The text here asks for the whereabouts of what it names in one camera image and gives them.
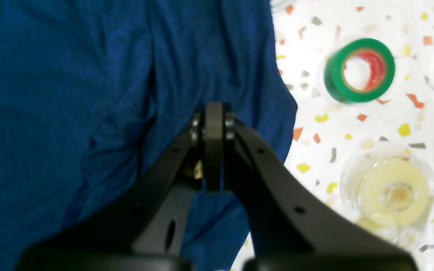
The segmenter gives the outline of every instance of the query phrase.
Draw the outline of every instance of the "black plastic part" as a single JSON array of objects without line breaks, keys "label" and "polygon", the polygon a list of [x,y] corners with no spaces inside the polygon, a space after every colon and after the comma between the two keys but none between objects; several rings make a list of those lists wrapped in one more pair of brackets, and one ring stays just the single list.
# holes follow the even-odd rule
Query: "black plastic part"
[{"label": "black plastic part", "polygon": [[256,259],[246,271],[417,270],[410,254],[348,222],[300,185],[229,105],[210,103],[143,178],[87,220],[27,250],[18,271],[189,271],[176,257],[191,200],[202,188],[194,176],[202,160],[207,190],[222,189],[223,172],[224,189],[248,213]]}]

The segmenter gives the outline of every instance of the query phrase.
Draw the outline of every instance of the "blue cloth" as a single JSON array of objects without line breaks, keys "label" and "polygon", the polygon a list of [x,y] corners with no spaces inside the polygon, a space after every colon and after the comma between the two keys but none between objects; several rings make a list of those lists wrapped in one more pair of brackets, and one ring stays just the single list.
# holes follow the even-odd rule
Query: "blue cloth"
[{"label": "blue cloth", "polygon": [[[0,0],[0,271],[142,175],[200,101],[228,101],[279,156],[296,104],[269,0]],[[194,198],[182,256],[229,269],[232,195]]]}]

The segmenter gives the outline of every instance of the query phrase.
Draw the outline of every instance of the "confetti pattern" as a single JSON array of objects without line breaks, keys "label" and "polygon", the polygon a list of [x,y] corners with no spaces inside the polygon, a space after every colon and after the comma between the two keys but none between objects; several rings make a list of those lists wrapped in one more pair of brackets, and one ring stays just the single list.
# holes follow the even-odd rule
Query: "confetti pattern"
[{"label": "confetti pattern", "polygon": [[[340,176],[348,157],[357,151],[398,144],[420,156],[434,172],[434,0],[360,0],[359,6],[295,0],[273,17],[277,67],[299,105],[292,155],[285,165],[303,187],[346,217],[340,204]],[[393,85],[382,97],[343,105],[319,80],[329,52],[353,37],[383,41],[397,69]],[[427,221],[426,237],[410,236],[414,242],[422,240],[412,251],[420,271],[434,271],[434,207]],[[240,271],[241,266],[232,269]]]}]

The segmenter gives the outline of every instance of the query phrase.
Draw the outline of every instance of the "blue fabric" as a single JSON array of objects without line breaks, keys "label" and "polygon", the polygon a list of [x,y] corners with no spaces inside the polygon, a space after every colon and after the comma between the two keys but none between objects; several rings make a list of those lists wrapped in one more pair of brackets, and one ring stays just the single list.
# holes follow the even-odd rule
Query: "blue fabric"
[{"label": "blue fabric", "polygon": [[[211,100],[286,157],[269,0],[0,0],[0,271],[117,197]],[[198,195],[182,256],[229,269],[247,233],[234,196]]]}]

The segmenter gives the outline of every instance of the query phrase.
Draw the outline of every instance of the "green tape roll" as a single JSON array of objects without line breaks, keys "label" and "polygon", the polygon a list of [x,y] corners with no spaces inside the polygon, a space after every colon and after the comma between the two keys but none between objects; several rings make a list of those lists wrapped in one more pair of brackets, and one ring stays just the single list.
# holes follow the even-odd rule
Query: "green tape roll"
[{"label": "green tape roll", "polygon": [[[346,62],[350,57],[359,57],[369,64],[370,76],[363,89],[352,87],[344,77]],[[324,71],[324,84],[337,101],[369,102],[389,89],[395,70],[393,54],[386,45],[372,38],[362,38],[346,45],[329,59]]]}]

